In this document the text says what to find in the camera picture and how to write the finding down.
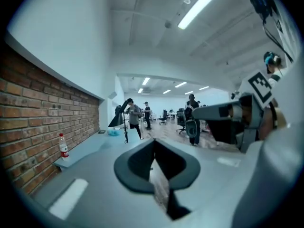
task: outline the white shirt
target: white shirt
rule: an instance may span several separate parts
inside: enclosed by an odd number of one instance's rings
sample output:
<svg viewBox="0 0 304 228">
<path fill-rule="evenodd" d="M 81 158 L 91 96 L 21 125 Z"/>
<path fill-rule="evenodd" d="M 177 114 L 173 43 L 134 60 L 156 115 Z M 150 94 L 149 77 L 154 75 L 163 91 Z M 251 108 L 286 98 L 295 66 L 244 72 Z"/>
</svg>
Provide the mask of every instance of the white shirt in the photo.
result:
<svg viewBox="0 0 304 228">
<path fill-rule="evenodd" d="M 287 73 L 287 68 L 282 68 L 276 72 L 273 73 L 273 75 L 278 75 L 280 78 L 282 78 Z M 268 79 L 268 82 L 270 83 L 271 87 L 275 87 L 275 85 L 278 83 L 273 78 Z"/>
</svg>

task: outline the light stand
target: light stand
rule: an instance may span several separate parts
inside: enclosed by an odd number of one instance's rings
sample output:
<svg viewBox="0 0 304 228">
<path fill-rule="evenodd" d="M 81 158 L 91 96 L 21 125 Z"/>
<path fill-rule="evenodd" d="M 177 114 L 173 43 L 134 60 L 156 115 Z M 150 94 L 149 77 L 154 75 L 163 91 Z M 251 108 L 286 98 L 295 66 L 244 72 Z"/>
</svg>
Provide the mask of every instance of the light stand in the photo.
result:
<svg viewBox="0 0 304 228">
<path fill-rule="evenodd" d="M 125 136 L 124 143 L 128 143 L 129 142 L 129 140 L 128 140 L 128 132 L 127 132 L 127 126 L 125 125 L 125 119 L 124 118 L 123 118 L 123 123 L 124 123 L 123 129 L 124 129 L 124 136 Z"/>
<path fill-rule="evenodd" d="M 115 117 L 109 124 L 109 127 L 117 127 L 121 124 L 124 124 L 123 130 L 124 130 L 124 135 L 125 135 L 125 141 L 124 143 L 128 143 L 128 132 L 127 132 L 127 126 L 125 125 L 125 117 L 124 117 L 124 110 L 127 107 L 128 102 L 125 101 L 122 107 L 119 109 L 119 111 L 116 113 Z"/>
</svg>

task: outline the black pants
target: black pants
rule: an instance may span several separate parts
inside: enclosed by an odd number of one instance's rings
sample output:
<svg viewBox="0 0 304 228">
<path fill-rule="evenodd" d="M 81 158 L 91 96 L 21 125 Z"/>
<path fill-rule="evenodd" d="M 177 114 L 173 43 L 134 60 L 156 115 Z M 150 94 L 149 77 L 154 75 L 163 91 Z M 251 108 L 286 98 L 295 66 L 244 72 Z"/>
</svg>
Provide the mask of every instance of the black pants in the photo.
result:
<svg viewBox="0 0 304 228">
<path fill-rule="evenodd" d="M 130 123 L 130 128 L 131 128 L 131 129 L 136 128 L 139 137 L 142 138 L 141 131 L 139 130 L 139 124 L 133 125 L 133 124 Z"/>
<path fill-rule="evenodd" d="M 151 128 L 150 117 L 146 117 L 147 128 Z"/>
</svg>

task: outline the ceiling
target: ceiling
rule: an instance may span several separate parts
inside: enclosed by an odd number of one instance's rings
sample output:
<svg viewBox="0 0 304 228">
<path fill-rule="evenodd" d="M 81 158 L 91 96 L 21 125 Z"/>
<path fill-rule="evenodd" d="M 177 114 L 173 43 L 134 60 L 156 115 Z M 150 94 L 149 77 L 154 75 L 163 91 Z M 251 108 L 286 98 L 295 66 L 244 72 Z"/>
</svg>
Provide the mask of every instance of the ceiling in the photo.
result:
<svg viewBox="0 0 304 228">
<path fill-rule="evenodd" d="M 200 58 L 236 87 L 252 71 L 265 71 L 266 51 L 282 54 L 264 34 L 249 0 L 213 0 L 182 30 L 177 25 L 196 0 L 184 1 L 110 0 L 114 45 L 156 47 Z M 279 38 L 272 21 L 267 27 Z M 158 82 L 156 88 L 161 88 L 164 82 Z"/>
<path fill-rule="evenodd" d="M 140 88 L 143 88 L 143 95 L 163 95 L 166 90 L 171 90 L 166 96 L 185 96 L 186 92 L 198 92 L 204 85 L 185 84 L 178 88 L 176 85 L 182 83 L 171 80 L 150 78 L 148 83 L 143 86 L 144 77 L 119 77 L 123 91 L 127 94 L 137 94 Z"/>
</svg>

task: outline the brick wall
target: brick wall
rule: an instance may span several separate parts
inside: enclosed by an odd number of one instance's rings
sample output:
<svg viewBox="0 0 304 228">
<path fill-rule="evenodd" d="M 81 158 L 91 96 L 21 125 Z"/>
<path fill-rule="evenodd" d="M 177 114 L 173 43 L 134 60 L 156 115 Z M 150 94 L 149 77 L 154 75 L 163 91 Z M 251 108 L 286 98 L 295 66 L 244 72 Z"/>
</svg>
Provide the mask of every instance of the brick wall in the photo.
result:
<svg viewBox="0 0 304 228">
<path fill-rule="evenodd" d="M 5 46 L 0 56 L 0 155 L 12 182 L 32 193 L 54 177 L 59 133 L 73 149 L 99 129 L 98 106 L 98 99 Z"/>
</svg>

